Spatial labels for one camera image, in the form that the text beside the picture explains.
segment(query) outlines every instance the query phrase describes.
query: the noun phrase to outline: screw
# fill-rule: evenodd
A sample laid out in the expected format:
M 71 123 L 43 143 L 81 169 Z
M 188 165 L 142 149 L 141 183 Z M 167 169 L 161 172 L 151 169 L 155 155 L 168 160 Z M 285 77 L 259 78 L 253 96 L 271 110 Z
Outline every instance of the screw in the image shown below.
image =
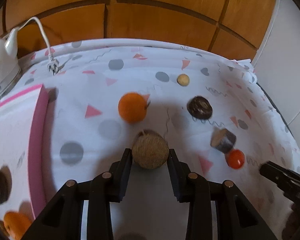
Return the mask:
M 188 174 L 189 179 L 196 179 L 198 177 L 198 174 L 196 174 L 195 172 L 190 172 Z
M 104 172 L 104 173 L 102 173 L 102 177 L 104 179 L 109 179 L 109 178 L 111 178 L 111 176 L 112 176 L 112 174 L 110 172 Z
M 226 180 L 225 182 L 226 187 L 232 187 L 234 184 L 231 180 Z
M 67 185 L 68 187 L 72 187 L 74 184 L 75 184 L 75 180 L 73 180 L 73 179 L 70 179 L 70 180 L 68 180 L 68 181 L 66 182 L 66 185 Z

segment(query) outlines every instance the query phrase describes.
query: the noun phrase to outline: brown wooden headboard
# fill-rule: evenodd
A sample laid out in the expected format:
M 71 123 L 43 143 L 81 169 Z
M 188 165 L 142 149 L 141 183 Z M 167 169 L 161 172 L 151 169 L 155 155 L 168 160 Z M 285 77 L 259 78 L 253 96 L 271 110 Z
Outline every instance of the brown wooden headboard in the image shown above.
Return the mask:
M 51 45 L 141 38 L 252 59 L 274 4 L 275 0 L 7 0 L 0 10 L 0 35 L 37 16 Z M 45 48 L 36 24 L 19 31 L 18 45 L 19 56 Z

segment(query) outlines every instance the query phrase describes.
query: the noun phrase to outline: red cherry tomato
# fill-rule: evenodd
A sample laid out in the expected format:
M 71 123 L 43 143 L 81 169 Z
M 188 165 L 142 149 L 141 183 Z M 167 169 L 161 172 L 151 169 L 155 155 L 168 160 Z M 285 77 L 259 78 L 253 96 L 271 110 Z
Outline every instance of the red cherry tomato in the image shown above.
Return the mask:
M 233 149 L 226 154 L 226 161 L 229 167 L 237 170 L 244 165 L 245 157 L 242 151 Z

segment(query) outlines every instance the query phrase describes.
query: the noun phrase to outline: white cable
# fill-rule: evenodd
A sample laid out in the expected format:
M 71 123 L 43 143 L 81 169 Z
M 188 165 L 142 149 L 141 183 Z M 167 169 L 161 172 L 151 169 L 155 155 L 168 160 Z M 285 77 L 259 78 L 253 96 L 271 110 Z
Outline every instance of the white cable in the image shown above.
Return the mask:
M 31 17 L 31 18 L 30 18 L 29 20 L 27 20 L 21 27 L 19 27 L 18 30 L 21 30 L 23 27 L 25 27 L 31 20 L 34 20 L 34 21 L 37 23 L 37 25 L 38 25 L 38 27 L 39 27 L 39 29 L 40 29 L 42 38 L 44 39 L 44 42 L 46 43 L 47 48 L 48 48 L 48 52 L 49 52 L 48 58 L 49 58 L 50 61 L 52 61 L 52 60 L 53 60 L 53 55 L 52 55 L 52 52 L 51 52 L 49 40 L 48 40 L 48 38 L 47 38 L 46 33 L 44 32 L 44 29 L 43 29 L 43 26 L 42 26 L 40 20 L 39 20 L 37 17 L 35 17 L 35 16 L 34 16 L 34 17 Z

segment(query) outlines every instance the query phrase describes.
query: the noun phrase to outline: orange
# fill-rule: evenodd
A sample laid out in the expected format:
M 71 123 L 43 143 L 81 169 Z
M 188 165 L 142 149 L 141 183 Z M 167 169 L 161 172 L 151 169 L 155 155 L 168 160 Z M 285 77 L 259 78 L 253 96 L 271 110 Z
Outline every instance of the orange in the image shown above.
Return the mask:
M 228 166 L 233 169 L 240 169 L 245 162 L 245 157 L 242 151 L 234 149 L 226 154 Z
M 14 240 L 21 240 L 31 225 L 31 221 L 26 215 L 13 211 L 9 211 L 4 215 L 3 223 L 7 232 Z
M 128 123 L 140 122 L 146 117 L 147 101 L 138 93 L 127 93 L 121 97 L 118 111 Z

